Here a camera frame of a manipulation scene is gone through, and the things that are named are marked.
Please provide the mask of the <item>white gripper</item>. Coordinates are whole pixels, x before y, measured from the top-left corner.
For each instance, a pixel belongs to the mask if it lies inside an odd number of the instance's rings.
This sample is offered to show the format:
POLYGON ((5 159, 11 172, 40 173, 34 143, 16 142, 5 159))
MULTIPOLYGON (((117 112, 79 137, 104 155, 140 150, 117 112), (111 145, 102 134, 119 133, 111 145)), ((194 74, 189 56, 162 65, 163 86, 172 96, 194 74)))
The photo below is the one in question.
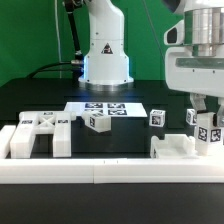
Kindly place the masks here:
POLYGON ((196 122, 208 113, 205 95, 221 97, 217 126, 224 127, 224 45, 215 57, 193 57, 189 47, 170 47, 165 54, 165 80, 170 89, 191 93, 196 122))

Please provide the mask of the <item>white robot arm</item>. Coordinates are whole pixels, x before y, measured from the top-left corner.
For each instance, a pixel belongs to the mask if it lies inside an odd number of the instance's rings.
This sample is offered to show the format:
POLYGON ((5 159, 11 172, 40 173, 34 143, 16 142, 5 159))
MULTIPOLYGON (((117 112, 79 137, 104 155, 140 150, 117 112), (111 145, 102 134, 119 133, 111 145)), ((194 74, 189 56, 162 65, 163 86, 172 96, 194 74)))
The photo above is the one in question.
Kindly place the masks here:
MULTIPOLYGON (((216 97, 220 108, 213 125, 224 127, 224 0, 161 1, 183 16, 164 34, 166 83, 173 90, 188 92, 198 114, 207 111, 207 96, 216 97)), ((80 84, 101 90, 131 83, 123 13, 111 0, 84 2, 89 11, 90 50, 80 84)))

